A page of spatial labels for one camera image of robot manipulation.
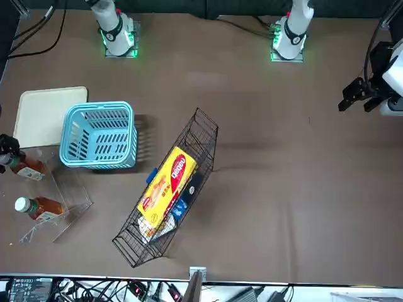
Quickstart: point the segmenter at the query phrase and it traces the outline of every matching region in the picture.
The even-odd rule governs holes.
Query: white cap
[[[31,201],[29,198],[20,197],[15,201],[14,208],[17,212],[26,212],[31,206]]]

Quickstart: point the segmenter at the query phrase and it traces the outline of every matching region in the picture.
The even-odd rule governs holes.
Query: bottle label
[[[55,217],[58,217],[58,215],[56,215],[55,213],[43,212],[41,215],[38,216],[36,221],[37,222],[44,222],[44,221],[52,220]]]
[[[22,168],[18,171],[17,175],[34,179],[36,181],[40,181],[45,176],[45,174],[35,171],[34,169],[31,169],[29,167]]]

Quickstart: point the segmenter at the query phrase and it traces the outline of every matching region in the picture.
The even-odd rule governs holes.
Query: red logo
[[[176,188],[181,182],[184,168],[186,168],[186,157],[183,154],[179,154],[172,165],[171,170],[171,188],[172,193],[175,192]]]
[[[143,200],[144,211],[149,207],[149,203],[150,203],[150,197],[147,197],[145,200]]]

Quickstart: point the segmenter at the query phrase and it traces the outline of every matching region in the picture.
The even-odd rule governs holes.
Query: metal bracket
[[[207,280],[207,268],[202,266],[191,266],[189,267],[189,280],[193,277],[194,273],[200,271],[203,278],[203,282]]]
[[[181,302],[200,302],[202,296],[203,274],[201,271],[193,273],[188,288],[182,298]]]
[[[21,20],[27,20],[30,17],[30,10],[26,8],[23,0],[10,0],[15,9],[20,13]]]
[[[388,30],[389,23],[396,17],[396,15],[403,9],[403,0],[400,0],[395,7],[390,11],[390,13],[383,20],[380,28],[381,30]]]

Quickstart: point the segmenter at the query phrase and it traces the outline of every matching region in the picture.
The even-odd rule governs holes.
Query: blue package
[[[183,201],[182,198],[180,198],[171,213],[174,216],[175,220],[178,221],[182,218],[187,209],[188,205]]]
[[[174,216],[176,221],[179,221],[182,216],[186,213],[186,210],[189,207],[189,204],[192,201],[193,193],[197,190],[199,185],[202,183],[203,176],[200,173],[195,173],[191,178],[189,184],[186,189],[183,191],[180,199],[174,206],[172,210],[172,215]]]

